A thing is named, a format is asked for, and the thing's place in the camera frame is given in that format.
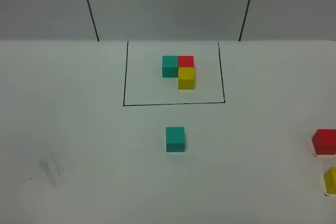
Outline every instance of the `white surface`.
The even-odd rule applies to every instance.
[[[163,55],[193,55],[195,89],[162,77]],[[129,42],[125,105],[224,102],[217,42]]]
[[[238,40],[248,0],[90,0],[102,40]]]
[[[242,40],[336,39],[336,0],[251,0]]]
[[[0,0],[0,39],[97,40],[86,0]]]
[[[0,42],[1,223],[334,223],[307,138],[335,128],[336,43],[220,45],[225,104],[123,107],[126,42]]]

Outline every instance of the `block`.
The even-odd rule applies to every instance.
[[[184,152],[184,127],[166,127],[166,152]]]
[[[331,167],[325,173],[324,183],[328,194],[336,194],[336,167]]]
[[[195,68],[178,68],[179,89],[195,89]]]
[[[336,154],[336,130],[318,129],[312,141],[317,155]]]
[[[179,57],[162,56],[162,77],[177,78],[179,74]]]
[[[179,68],[193,68],[194,66],[194,56],[179,56]]]

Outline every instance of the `white wall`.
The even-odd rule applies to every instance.
[[[336,39],[336,0],[251,0],[242,40]]]
[[[0,0],[0,39],[96,40],[86,0]]]
[[[90,0],[100,39],[238,40],[248,0]]]

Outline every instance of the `colored block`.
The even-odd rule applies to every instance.
[[[324,183],[328,194],[336,194],[336,167],[331,167],[325,173]]]
[[[178,68],[179,89],[195,88],[195,68]]]
[[[179,74],[179,57],[162,56],[162,77],[177,78]]]
[[[194,65],[194,56],[179,56],[179,68],[193,68]]]
[[[318,129],[312,141],[317,155],[336,154],[336,130]]]
[[[166,127],[166,152],[184,152],[184,127]]]

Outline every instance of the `yellow cube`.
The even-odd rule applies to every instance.
[[[336,194],[336,167],[331,167],[324,175],[328,194]]]
[[[195,68],[178,68],[179,89],[195,88]]]

